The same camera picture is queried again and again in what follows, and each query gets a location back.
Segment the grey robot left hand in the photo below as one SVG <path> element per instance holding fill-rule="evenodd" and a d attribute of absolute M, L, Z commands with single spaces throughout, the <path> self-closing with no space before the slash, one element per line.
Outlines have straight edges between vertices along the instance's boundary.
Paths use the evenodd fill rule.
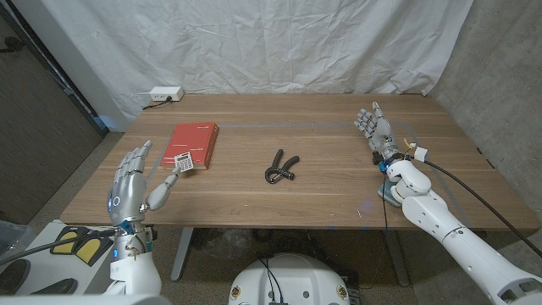
<path fill-rule="evenodd" d="M 174 169 L 170 176 L 155 188 L 143 201 L 147 183 L 143 177 L 145 160 L 152 148 L 152 142 L 128 152 L 115 171 L 112 187 L 108 193 L 108 214 L 113 226 L 124 221 L 139 221 L 144 213 L 160 209 L 168 200 L 170 188 L 179 178 L 179 170 Z"/>

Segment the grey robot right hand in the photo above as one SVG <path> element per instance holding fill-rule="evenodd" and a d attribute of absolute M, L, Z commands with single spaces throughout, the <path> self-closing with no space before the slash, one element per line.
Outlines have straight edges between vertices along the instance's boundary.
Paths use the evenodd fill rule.
<path fill-rule="evenodd" d="M 362 108 L 357 114 L 354 125 L 367 138 L 368 145 L 373 152 L 373 163 L 392 164 L 402 157 L 396 144 L 395 134 L 390 122 L 377 102 L 373 102 L 373 113 Z"/>

